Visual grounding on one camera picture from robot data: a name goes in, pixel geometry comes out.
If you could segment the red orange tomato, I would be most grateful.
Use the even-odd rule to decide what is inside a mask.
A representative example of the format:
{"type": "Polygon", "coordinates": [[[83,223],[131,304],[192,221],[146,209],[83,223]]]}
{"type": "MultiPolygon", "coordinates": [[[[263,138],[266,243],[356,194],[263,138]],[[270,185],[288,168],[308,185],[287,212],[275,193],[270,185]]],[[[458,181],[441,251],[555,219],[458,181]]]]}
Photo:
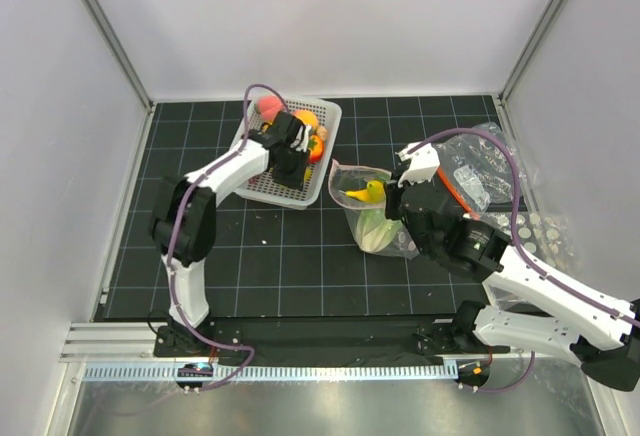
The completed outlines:
{"type": "Polygon", "coordinates": [[[309,139],[309,163],[315,164],[319,162],[324,154],[324,141],[317,135],[312,135],[309,139]]]}

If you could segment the green lettuce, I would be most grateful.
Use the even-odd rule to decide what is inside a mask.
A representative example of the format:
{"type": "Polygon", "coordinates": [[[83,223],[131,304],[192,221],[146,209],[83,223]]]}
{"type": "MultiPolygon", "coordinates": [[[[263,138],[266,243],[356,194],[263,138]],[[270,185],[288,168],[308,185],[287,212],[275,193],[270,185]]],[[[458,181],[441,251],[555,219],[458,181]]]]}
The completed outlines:
{"type": "Polygon", "coordinates": [[[354,238],[362,251],[378,253],[393,242],[402,228],[402,223],[388,219],[383,209],[368,209],[359,213],[354,238]]]}

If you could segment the yellow banana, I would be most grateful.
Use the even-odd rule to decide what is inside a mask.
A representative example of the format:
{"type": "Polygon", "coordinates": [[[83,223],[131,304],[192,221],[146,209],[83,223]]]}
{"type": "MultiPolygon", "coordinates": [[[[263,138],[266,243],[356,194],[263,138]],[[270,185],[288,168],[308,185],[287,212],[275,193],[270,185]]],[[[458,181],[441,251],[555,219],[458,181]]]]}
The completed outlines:
{"type": "Polygon", "coordinates": [[[386,199],[385,185],[379,180],[370,180],[366,187],[360,190],[349,190],[346,196],[366,204],[380,204],[386,199]]]}

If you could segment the pink dotted zip bag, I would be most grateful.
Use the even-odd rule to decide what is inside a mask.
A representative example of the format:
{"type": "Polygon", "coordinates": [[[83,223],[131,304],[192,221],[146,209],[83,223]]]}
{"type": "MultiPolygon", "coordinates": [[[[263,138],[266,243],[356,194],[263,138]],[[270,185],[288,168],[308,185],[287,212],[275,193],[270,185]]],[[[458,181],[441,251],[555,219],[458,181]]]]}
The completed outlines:
{"type": "Polygon", "coordinates": [[[331,199],[346,215],[352,237],[364,253],[402,257],[419,255],[416,244],[401,221],[385,216],[384,184],[391,172],[332,160],[327,181],[331,199]]]}

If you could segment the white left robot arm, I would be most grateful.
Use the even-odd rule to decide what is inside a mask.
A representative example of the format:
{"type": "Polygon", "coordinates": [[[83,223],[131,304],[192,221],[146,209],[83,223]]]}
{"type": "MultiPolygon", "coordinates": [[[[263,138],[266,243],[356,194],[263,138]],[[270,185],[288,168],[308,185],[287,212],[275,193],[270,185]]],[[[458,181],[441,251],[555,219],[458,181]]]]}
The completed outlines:
{"type": "Polygon", "coordinates": [[[161,253],[170,289],[170,317],[182,325],[176,342],[190,356],[208,351],[210,315],[205,295],[205,259],[216,239],[216,212],[236,189],[263,173],[281,186],[304,188],[314,130],[279,112],[272,123],[247,129],[209,165],[181,177],[165,177],[158,189],[149,233],[161,253]]]}

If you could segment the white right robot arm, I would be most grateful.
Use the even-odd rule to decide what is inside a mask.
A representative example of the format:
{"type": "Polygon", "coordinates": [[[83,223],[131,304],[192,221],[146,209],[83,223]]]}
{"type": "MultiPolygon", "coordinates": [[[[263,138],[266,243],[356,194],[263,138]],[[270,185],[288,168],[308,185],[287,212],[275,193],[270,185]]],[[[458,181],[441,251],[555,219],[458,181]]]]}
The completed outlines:
{"type": "Polygon", "coordinates": [[[541,310],[513,314],[478,302],[457,310],[450,338],[463,352],[511,346],[564,359],[609,388],[639,382],[639,303],[612,297],[557,270],[501,230],[465,216],[436,180],[385,185],[385,214],[448,272],[511,292],[541,310]]]}

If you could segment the orange zipper clear bag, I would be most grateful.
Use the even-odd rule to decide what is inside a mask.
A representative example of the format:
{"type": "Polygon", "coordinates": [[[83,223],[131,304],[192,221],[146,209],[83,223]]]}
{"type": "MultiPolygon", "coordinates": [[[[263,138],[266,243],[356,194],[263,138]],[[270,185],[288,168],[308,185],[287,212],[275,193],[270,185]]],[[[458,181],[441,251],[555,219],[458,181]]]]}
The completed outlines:
{"type": "Polygon", "coordinates": [[[491,141],[473,133],[456,134],[433,144],[440,170],[454,196],[472,213],[510,212],[514,177],[506,156],[491,141]]]}

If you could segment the silver dotted clear bag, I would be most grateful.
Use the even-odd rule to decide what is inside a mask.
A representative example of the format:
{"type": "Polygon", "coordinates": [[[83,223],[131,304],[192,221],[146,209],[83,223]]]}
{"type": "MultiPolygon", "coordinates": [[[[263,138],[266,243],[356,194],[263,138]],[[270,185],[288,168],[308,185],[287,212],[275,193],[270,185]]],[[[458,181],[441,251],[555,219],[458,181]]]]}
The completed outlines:
{"type": "Polygon", "coordinates": [[[581,269],[569,237],[567,220],[557,214],[519,212],[516,230],[523,247],[549,266],[575,276],[581,269]]]}

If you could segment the beige garlic bulb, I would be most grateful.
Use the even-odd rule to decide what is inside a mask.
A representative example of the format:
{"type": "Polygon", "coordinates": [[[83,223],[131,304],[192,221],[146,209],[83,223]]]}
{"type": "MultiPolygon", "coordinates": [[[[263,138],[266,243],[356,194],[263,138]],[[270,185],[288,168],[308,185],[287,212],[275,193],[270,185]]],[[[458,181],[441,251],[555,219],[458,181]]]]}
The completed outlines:
{"type": "Polygon", "coordinates": [[[326,127],[319,125],[316,128],[316,135],[322,140],[327,141],[329,138],[329,131],[326,127]]]}

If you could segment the orange yellow peach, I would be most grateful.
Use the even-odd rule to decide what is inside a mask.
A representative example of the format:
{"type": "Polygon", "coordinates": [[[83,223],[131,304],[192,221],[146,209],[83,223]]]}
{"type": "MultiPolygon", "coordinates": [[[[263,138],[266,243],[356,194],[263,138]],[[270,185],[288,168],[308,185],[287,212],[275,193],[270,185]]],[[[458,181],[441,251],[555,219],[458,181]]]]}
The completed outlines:
{"type": "Polygon", "coordinates": [[[313,131],[315,131],[319,126],[318,117],[311,110],[297,109],[293,112],[293,115],[305,125],[310,126],[313,131]]]}

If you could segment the pink peach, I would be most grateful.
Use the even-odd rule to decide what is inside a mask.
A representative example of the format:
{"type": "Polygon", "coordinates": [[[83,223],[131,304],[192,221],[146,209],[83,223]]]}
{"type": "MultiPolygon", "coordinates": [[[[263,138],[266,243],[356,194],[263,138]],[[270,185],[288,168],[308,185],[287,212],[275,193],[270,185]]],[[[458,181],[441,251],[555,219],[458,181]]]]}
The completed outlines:
{"type": "Polygon", "coordinates": [[[269,123],[275,119],[283,108],[283,103],[277,96],[264,96],[256,102],[256,110],[261,119],[269,123]]]}

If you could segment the white perforated plastic basket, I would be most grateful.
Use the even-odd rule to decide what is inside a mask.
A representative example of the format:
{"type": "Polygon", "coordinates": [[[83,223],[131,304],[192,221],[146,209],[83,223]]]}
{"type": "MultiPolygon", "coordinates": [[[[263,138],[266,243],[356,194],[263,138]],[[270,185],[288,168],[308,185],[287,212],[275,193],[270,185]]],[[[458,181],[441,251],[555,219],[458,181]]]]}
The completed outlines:
{"type": "Polygon", "coordinates": [[[331,166],[331,153],[337,138],[342,109],[336,103],[307,96],[286,98],[285,101],[292,111],[304,109],[313,112],[319,124],[328,130],[322,157],[310,165],[309,177],[304,181],[302,190],[275,183],[272,173],[269,172],[246,181],[235,193],[247,200],[302,210],[317,200],[327,168],[331,166]]]}

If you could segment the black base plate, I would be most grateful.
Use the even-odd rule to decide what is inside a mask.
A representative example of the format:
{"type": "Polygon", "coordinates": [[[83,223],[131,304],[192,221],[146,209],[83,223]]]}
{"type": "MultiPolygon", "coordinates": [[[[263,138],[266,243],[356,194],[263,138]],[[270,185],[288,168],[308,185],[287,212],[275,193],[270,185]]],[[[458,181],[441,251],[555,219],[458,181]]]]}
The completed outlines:
{"type": "Polygon", "coordinates": [[[233,348],[210,348],[178,323],[155,330],[153,354],[160,358],[208,357],[236,366],[255,350],[254,366],[420,366],[440,356],[506,354],[489,348],[445,315],[211,318],[198,328],[205,337],[233,348]]]}

